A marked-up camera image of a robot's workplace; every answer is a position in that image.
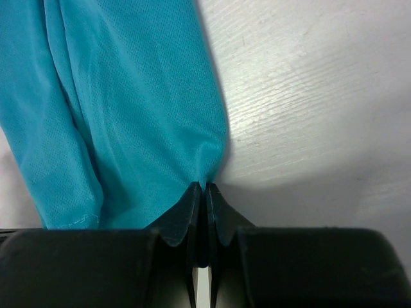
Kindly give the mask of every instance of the turquoise fabric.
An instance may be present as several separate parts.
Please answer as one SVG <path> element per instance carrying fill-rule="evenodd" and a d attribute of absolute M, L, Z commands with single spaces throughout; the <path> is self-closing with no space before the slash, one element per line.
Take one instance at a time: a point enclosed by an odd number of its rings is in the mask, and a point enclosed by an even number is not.
<path fill-rule="evenodd" d="M 225 146 L 193 2 L 2 0 L 0 125 L 45 227 L 145 227 Z"/>

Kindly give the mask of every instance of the clamp jaw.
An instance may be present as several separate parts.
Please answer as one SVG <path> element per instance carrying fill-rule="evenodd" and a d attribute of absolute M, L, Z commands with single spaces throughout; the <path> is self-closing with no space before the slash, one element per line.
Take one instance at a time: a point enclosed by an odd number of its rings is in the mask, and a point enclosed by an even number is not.
<path fill-rule="evenodd" d="M 411 307 L 391 245 L 371 230 L 258 228 L 215 184 L 191 183 L 142 230 L 3 230 L 2 307 Z"/>

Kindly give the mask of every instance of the white wood grain surface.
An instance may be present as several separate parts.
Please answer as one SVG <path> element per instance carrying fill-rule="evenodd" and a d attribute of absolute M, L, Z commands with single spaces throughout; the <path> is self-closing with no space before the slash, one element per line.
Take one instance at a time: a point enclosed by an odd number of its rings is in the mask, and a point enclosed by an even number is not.
<path fill-rule="evenodd" d="M 231 131 L 218 183 L 258 225 L 383 232 L 411 270 L 411 1 L 200 0 Z M 0 134 L 0 227 L 39 219 Z"/>

